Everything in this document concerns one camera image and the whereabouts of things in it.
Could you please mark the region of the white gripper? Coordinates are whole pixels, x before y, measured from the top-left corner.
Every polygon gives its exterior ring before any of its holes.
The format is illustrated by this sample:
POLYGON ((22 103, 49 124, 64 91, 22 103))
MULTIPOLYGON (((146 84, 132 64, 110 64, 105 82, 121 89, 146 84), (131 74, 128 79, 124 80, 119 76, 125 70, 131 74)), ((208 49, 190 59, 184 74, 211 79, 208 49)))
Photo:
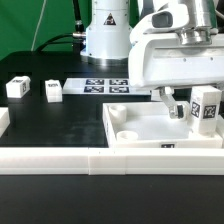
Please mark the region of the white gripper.
POLYGON ((171 119, 184 117, 184 106, 165 86, 224 82, 224 34, 217 29, 212 3, 159 3, 130 34, 130 84, 159 88, 171 119))

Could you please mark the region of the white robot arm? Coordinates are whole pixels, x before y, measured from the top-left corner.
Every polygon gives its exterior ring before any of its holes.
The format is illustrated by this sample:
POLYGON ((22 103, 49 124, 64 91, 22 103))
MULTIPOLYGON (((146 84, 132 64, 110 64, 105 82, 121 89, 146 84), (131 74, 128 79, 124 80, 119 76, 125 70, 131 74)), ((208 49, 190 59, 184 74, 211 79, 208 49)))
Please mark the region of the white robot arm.
POLYGON ((213 0, 150 0, 128 25, 125 0, 93 0, 83 60, 128 63, 130 84, 150 90, 224 82, 224 34, 213 0))

